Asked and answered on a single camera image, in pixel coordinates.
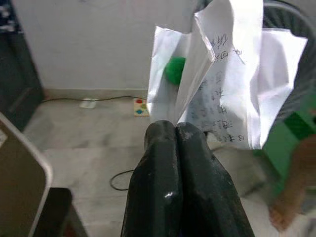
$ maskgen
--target person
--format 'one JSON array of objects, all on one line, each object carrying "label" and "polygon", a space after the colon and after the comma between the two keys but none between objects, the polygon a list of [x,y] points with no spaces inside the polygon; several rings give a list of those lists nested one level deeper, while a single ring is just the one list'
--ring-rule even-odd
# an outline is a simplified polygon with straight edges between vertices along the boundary
[{"label": "person", "polygon": [[301,141],[292,154],[284,190],[270,207],[270,221],[280,232],[286,230],[300,212],[306,188],[316,185],[316,135]]}]

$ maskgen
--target green pom-pom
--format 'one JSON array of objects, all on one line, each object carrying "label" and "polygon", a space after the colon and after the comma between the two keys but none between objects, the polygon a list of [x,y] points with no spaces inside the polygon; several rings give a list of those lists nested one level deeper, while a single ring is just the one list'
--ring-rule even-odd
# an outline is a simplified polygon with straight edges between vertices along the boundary
[{"label": "green pom-pom", "polygon": [[167,79],[171,83],[175,85],[180,84],[182,71],[183,71],[185,62],[186,62],[186,59],[182,57],[172,57],[170,59],[164,71],[166,73]]}]

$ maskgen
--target baseboard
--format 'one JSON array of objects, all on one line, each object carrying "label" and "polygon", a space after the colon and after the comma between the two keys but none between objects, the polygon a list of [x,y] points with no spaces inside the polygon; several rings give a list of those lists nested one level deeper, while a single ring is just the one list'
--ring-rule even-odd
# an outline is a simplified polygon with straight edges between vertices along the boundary
[{"label": "baseboard", "polygon": [[52,89],[44,88],[46,99],[71,98],[71,99],[108,99],[118,96],[147,97],[146,89]]}]

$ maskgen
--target bare foot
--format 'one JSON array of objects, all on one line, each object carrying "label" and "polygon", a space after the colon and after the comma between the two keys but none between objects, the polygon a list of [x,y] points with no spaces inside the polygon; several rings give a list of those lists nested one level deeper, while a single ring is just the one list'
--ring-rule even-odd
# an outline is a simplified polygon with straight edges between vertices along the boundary
[{"label": "bare foot", "polygon": [[304,190],[298,192],[284,190],[269,208],[270,221],[278,231],[285,231],[292,224],[300,212],[304,192]]}]

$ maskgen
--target floor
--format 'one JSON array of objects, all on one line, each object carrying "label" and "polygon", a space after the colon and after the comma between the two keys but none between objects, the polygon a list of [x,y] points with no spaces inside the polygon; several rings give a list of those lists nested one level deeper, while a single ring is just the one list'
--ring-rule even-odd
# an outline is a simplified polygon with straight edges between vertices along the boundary
[{"label": "floor", "polygon": [[[143,155],[148,117],[133,115],[132,99],[97,102],[94,109],[78,101],[47,102],[37,109],[25,135],[45,154],[54,170],[54,187],[68,187],[90,237],[119,237],[127,192],[109,185],[115,174],[133,169]],[[282,236],[270,225],[271,175],[250,151],[219,149],[257,237]],[[128,187],[130,175],[116,185]],[[310,219],[301,216],[287,237],[307,236]]]}]

